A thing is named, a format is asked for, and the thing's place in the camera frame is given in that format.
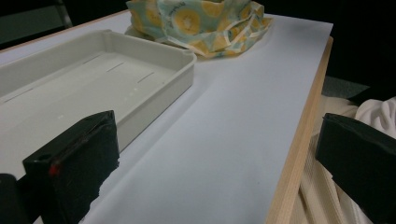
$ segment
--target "white fabric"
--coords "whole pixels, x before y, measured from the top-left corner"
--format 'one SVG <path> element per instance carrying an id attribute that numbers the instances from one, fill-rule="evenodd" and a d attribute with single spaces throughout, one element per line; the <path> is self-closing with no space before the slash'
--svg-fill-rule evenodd
<path id="1" fill-rule="evenodd" d="M 365 101 L 359 106 L 355 119 L 396 138 L 396 97 L 387 101 Z"/>

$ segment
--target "cloth bag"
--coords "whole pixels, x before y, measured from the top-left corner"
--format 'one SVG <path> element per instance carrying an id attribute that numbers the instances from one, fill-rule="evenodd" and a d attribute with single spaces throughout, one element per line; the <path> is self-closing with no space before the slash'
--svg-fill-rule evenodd
<path id="1" fill-rule="evenodd" d="M 272 22 L 249 0 L 131 0 L 136 31 L 156 42 L 191 49 L 206 58 L 248 50 Z"/>

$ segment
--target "plastic tray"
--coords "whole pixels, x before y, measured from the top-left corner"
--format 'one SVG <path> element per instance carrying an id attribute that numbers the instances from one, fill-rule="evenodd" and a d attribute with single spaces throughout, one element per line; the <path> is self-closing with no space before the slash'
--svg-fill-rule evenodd
<path id="1" fill-rule="evenodd" d="M 195 62 L 190 50 L 103 30 L 1 66 L 0 173 L 21 177 L 24 158 L 106 110 L 123 150 L 192 84 Z"/>

